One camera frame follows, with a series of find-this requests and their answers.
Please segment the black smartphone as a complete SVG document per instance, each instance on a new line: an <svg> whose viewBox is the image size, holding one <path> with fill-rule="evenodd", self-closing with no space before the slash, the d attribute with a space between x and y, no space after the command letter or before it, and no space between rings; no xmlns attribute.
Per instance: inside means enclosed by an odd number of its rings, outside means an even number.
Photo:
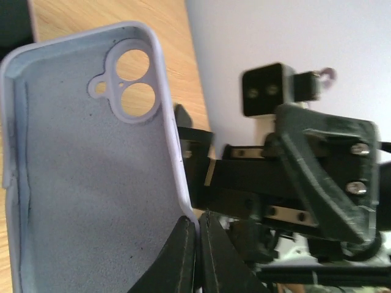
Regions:
<svg viewBox="0 0 391 293"><path fill-rule="evenodd" d="M175 121L178 127L192 128L193 120L182 104L174 105Z"/></svg>

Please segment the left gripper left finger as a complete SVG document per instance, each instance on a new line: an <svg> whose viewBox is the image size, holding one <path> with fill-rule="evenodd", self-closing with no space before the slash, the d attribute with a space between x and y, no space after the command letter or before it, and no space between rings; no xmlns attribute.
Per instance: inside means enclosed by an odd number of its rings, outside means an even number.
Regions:
<svg viewBox="0 0 391 293"><path fill-rule="evenodd" d="M192 292L196 264L195 230L194 223L181 216L153 264L129 292Z"/></svg>

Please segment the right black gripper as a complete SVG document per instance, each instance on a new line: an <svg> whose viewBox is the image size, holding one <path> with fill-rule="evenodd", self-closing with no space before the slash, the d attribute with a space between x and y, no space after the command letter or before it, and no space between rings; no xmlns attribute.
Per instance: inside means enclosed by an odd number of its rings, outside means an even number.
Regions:
<svg viewBox="0 0 391 293"><path fill-rule="evenodd" d="M228 145L220 159L208 154L212 133L178 131L190 154L185 170L193 208L333 241L375 238L373 122L282 104L266 145Z"/></svg>

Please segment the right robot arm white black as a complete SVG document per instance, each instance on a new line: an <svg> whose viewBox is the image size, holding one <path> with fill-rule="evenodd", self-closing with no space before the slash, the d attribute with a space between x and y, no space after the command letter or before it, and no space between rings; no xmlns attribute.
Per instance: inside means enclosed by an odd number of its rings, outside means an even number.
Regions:
<svg viewBox="0 0 391 293"><path fill-rule="evenodd" d="M379 253L390 229L387 167L377 162L372 122L283 105L262 146L227 145L212 159L212 133L194 129L182 107L175 116L190 152L191 203L230 219L226 232L246 263L271 263L280 239L295 234L321 264L363 263Z"/></svg>

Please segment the pink phone case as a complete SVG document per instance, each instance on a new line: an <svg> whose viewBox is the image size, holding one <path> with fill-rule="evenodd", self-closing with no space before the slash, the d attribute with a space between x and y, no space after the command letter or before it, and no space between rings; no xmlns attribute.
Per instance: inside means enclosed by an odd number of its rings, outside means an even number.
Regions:
<svg viewBox="0 0 391 293"><path fill-rule="evenodd" d="M31 22L32 36L33 36L34 42L38 42L39 41L39 34L38 34L38 29L37 29L37 17L35 14L33 0L27 0L27 5L28 5L28 9L29 9L29 17L30 17L30 22Z"/></svg>

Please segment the lilac magsafe phone case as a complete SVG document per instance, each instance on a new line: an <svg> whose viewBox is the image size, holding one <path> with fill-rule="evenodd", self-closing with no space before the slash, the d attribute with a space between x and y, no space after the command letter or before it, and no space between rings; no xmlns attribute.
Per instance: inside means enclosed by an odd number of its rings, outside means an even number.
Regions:
<svg viewBox="0 0 391 293"><path fill-rule="evenodd" d="M156 34L127 21L1 64L14 292L127 292L189 199Z"/></svg>

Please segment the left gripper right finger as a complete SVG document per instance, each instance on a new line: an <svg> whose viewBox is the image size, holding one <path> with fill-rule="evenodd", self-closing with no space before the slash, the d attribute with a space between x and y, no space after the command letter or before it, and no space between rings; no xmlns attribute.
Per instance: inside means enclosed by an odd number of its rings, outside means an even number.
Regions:
<svg viewBox="0 0 391 293"><path fill-rule="evenodd" d="M200 217L203 292L268 292L245 265L218 219Z"/></svg>

